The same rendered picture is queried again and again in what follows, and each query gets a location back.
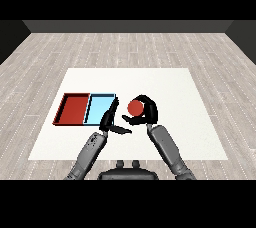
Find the small red can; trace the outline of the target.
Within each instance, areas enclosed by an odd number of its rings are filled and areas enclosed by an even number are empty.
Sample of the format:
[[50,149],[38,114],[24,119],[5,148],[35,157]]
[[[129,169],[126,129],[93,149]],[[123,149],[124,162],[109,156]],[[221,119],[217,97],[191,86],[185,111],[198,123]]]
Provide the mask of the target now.
[[132,100],[128,104],[127,109],[128,109],[129,114],[134,116],[134,117],[141,116],[144,112],[143,103],[140,102],[139,100]]

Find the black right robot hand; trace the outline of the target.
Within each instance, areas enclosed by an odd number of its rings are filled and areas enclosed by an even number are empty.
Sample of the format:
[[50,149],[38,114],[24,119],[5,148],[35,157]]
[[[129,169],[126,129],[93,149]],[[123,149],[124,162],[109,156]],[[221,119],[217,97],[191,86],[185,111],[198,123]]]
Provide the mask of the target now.
[[158,110],[156,103],[146,95],[139,95],[134,98],[143,104],[143,112],[139,116],[128,117],[123,115],[122,118],[130,125],[156,124],[158,121]]

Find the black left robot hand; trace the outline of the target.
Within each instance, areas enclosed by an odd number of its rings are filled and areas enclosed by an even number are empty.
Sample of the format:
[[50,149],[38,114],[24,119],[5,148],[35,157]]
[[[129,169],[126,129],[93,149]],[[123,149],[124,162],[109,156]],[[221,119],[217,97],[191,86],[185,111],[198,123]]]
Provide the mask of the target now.
[[118,105],[119,105],[119,100],[118,98],[115,98],[112,101],[109,109],[103,114],[101,118],[99,129],[103,132],[104,135],[107,135],[109,131],[117,134],[121,134],[121,135],[126,133],[131,133],[131,130],[129,129],[125,129],[120,126],[115,126],[113,124]]

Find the dark grey robot body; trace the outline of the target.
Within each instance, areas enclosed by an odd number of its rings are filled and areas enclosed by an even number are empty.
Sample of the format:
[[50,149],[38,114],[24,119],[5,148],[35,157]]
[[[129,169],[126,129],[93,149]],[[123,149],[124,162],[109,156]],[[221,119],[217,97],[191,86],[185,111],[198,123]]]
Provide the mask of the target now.
[[131,168],[125,168],[124,161],[118,160],[116,167],[101,172],[98,180],[158,180],[158,176],[155,172],[142,169],[138,160],[132,161]]

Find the light blue shallow open box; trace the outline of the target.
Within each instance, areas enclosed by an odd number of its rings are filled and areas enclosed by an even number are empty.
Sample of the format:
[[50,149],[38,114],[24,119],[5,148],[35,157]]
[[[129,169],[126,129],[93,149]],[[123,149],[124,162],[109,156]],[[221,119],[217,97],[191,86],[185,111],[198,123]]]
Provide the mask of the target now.
[[99,126],[104,113],[110,108],[115,97],[114,93],[92,93],[86,107],[83,124]]

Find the red shallow open box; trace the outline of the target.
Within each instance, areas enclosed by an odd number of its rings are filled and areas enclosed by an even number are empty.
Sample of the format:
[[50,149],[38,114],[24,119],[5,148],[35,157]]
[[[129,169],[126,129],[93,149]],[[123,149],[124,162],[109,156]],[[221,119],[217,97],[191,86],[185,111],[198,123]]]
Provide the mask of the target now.
[[65,93],[53,120],[55,126],[82,126],[89,93]]

